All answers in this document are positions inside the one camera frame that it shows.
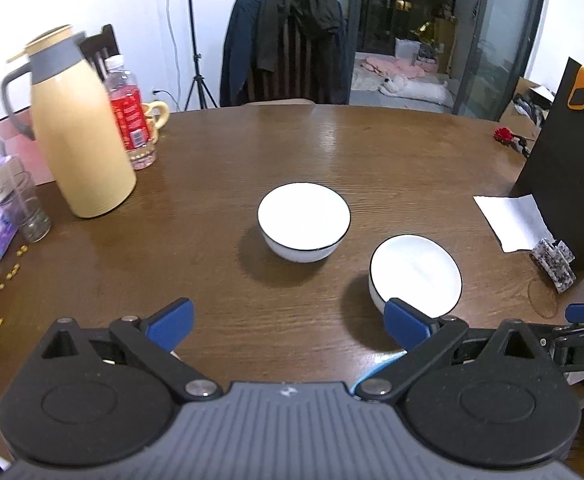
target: white paper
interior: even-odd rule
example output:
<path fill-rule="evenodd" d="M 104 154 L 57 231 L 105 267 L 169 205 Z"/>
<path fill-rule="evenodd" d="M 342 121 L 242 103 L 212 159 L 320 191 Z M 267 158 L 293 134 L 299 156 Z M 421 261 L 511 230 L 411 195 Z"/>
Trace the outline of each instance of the white paper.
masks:
<path fill-rule="evenodd" d="M 499 237 L 504 253 L 532 250 L 542 238 L 554 240 L 532 195 L 520 198 L 475 196 L 474 201 Z"/>
<path fill-rule="evenodd" d="M 541 97 L 545 97 L 549 102 L 551 102 L 551 103 L 554 102 L 554 96 L 552 95 L 552 92 L 550 92 L 543 85 L 537 86 L 536 88 L 533 88 L 532 90 L 534 92 L 536 92 L 537 94 L 539 94 Z"/>

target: black bowl rim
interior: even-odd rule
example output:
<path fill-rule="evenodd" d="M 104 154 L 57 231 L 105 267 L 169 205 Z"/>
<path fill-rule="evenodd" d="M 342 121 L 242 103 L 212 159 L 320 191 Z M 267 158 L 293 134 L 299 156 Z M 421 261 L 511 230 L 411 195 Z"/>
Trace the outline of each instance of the black bowl rim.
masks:
<path fill-rule="evenodd" d="M 376 284 L 374 283 L 374 276 L 372 276 L 372 260 L 374 260 L 374 255 L 376 254 L 376 251 L 378 250 L 378 248 L 380 246 L 382 246 L 387 240 L 391 240 L 392 238 L 398 238 L 399 236 L 418 236 L 419 238 L 425 238 L 425 240 L 429 240 L 429 238 L 421 236 L 421 235 L 415 235 L 413 233 L 404 233 L 402 235 L 393 235 L 390 237 L 387 237 L 385 240 L 383 240 L 379 245 L 376 246 L 376 249 L 374 249 L 374 252 L 372 253 L 372 257 L 370 258 L 370 264 L 367 268 L 367 275 L 369 277 L 369 281 L 370 283 L 372 283 L 372 288 L 374 288 L 374 291 L 376 292 L 376 295 L 381 298 L 381 301 L 385 301 L 383 299 L 383 296 L 381 296 L 381 293 L 378 291 L 378 289 L 376 288 Z M 450 258 L 452 258 L 452 254 L 450 254 L 450 252 L 444 248 L 443 246 L 437 244 L 441 249 L 443 249 L 446 253 L 448 253 L 450 255 Z M 452 261 L 454 262 L 454 265 L 456 266 L 456 269 L 458 270 L 459 276 L 461 275 L 461 269 L 458 268 L 458 264 L 456 263 L 456 260 L 454 258 L 452 258 Z M 458 305 L 458 302 L 461 301 L 461 296 L 463 295 L 463 276 L 461 276 L 461 292 L 458 295 L 458 300 L 456 300 L 456 303 L 453 304 L 452 308 L 450 308 L 450 310 L 448 310 L 445 314 L 441 314 L 441 316 L 447 316 L 450 312 L 452 312 L 455 308 L 456 305 Z"/>
<path fill-rule="evenodd" d="M 316 184 L 317 186 L 326 187 L 327 189 L 329 189 L 330 191 L 336 193 L 337 195 L 339 195 L 341 197 L 341 200 L 345 203 L 345 207 L 347 207 L 347 212 L 349 213 L 349 221 L 347 222 L 347 228 L 345 229 L 345 232 L 342 234 L 341 238 L 339 238 L 338 240 L 336 240 L 335 242 L 333 242 L 329 245 L 326 245 L 325 247 L 318 247 L 316 249 L 295 249 L 293 247 L 288 247 L 287 245 L 283 245 L 281 242 L 277 242 L 274 238 L 272 238 L 270 235 L 267 234 L 267 231 L 265 231 L 265 229 L 261 225 L 261 222 L 259 221 L 259 209 L 261 209 L 261 204 L 265 200 L 265 197 L 267 197 L 272 191 L 274 191 L 275 189 L 278 189 L 279 187 L 289 186 L 290 184 Z M 349 231 L 349 227 L 352 225 L 352 211 L 349 208 L 349 204 L 347 203 L 347 200 L 345 200 L 343 198 L 342 194 L 339 193 L 338 191 L 334 191 L 329 186 L 323 186 L 323 184 L 317 184 L 316 182 L 288 182 L 287 184 L 281 184 L 280 186 L 276 186 L 276 187 L 270 189 L 267 193 L 265 193 L 265 196 L 263 198 L 261 198 L 261 201 L 259 202 L 259 206 L 256 208 L 256 222 L 257 222 L 257 224 L 259 224 L 259 229 L 261 229 L 261 232 L 267 238 L 269 238 L 273 242 L 277 243 L 281 247 L 284 247 L 286 249 L 290 249 L 291 251 L 298 251 L 300 253 L 313 253 L 315 251 L 322 251 L 324 249 L 328 249 L 328 248 L 338 244 L 343 238 L 345 238 L 345 235 Z"/>

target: round table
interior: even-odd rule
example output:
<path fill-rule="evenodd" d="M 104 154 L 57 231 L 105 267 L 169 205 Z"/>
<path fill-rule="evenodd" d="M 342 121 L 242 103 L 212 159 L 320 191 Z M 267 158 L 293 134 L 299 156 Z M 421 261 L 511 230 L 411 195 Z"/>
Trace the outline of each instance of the round table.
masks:
<path fill-rule="evenodd" d="M 55 319 L 102 327 L 180 296 L 194 301 L 196 321 L 177 352 L 222 386 L 350 385 L 398 350 L 367 291 L 374 248 L 397 234 L 452 255 L 463 278 L 453 312 L 471 326 L 563 322 L 562 307 L 584 301 L 584 279 L 557 296 L 527 253 L 502 252 L 472 199 L 506 196 L 524 163 L 494 128 L 388 108 L 186 112 L 172 115 L 157 161 L 109 214 L 74 218 L 55 184 L 40 186 L 52 231 L 20 258 L 12 244 L 0 262 L 0 395 Z M 256 211 L 274 187 L 304 181 L 335 189 L 352 219 L 332 256 L 300 265 L 267 248 Z M 15 262 L 20 271 L 6 282 Z M 578 443 L 571 463 L 584 474 L 584 436 Z"/>

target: ceramic mug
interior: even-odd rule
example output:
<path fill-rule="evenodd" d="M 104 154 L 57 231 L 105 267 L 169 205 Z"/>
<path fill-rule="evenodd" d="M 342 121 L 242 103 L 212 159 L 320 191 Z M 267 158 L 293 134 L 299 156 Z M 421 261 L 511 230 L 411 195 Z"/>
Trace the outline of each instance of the ceramic mug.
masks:
<path fill-rule="evenodd" d="M 158 118 L 153 113 L 155 109 L 160 112 Z M 165 123 L 169 119 L 169 107 L 163 101 L 152 101 L 151 103 L 142 104 L 142 113 L 145 115 L 145 122 L 150 132 L 150 139 L 156 144 L 156 141 L 159 140 L 159 129 L 165 126 Z"/>

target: red bottle label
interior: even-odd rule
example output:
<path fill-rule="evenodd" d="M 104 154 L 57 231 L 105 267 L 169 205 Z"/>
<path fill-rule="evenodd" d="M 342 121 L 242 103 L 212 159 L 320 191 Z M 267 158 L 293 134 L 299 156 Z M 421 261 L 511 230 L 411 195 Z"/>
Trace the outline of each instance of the red bottle label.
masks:
<path fill-rule="evenodd" d="M 114 110 L 125 149 L 135 150 L 150 140 L 150 132 L 140 106 L 140 90 L 138 87 L 125 87 L 118 92 L 125 95 L 110 98 L 112 110 Z"/>

